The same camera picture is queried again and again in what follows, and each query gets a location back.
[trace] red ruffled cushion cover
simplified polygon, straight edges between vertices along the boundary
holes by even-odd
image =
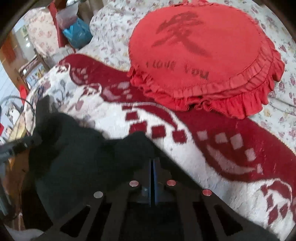
[[[148,13],[129,42],[128,75],[144,95],[173,110],[215,110],[243,119],[268,104],[284,63],[246,13],[198,2]]]

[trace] black fabric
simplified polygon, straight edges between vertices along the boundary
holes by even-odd
[[[62,113],[45,118],[33,135],[40,135],[43,142],[30,151],[30,173],[51,220],[61,218],[84,197],[131,180],[133,172],[155,156],[144,133],[105,140]]]

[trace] bed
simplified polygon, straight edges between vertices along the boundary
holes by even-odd
[[[35,106],[50,95],[60,111],[109,138],[146,132],[201,186],[285,240],[296,221],[296,45],[265,5],[252,0],[211,2],[255,18],[286,64],[269,104],[258,114],[236,120],[205,111],[173,112],[130,85],[126,71],[133,28],[148,11],[174,3],[168,0],[108,1],[91,21],[90,44],[45,74],[27,99]],[[25,122],[32,133],[35,120],[27,104]]]

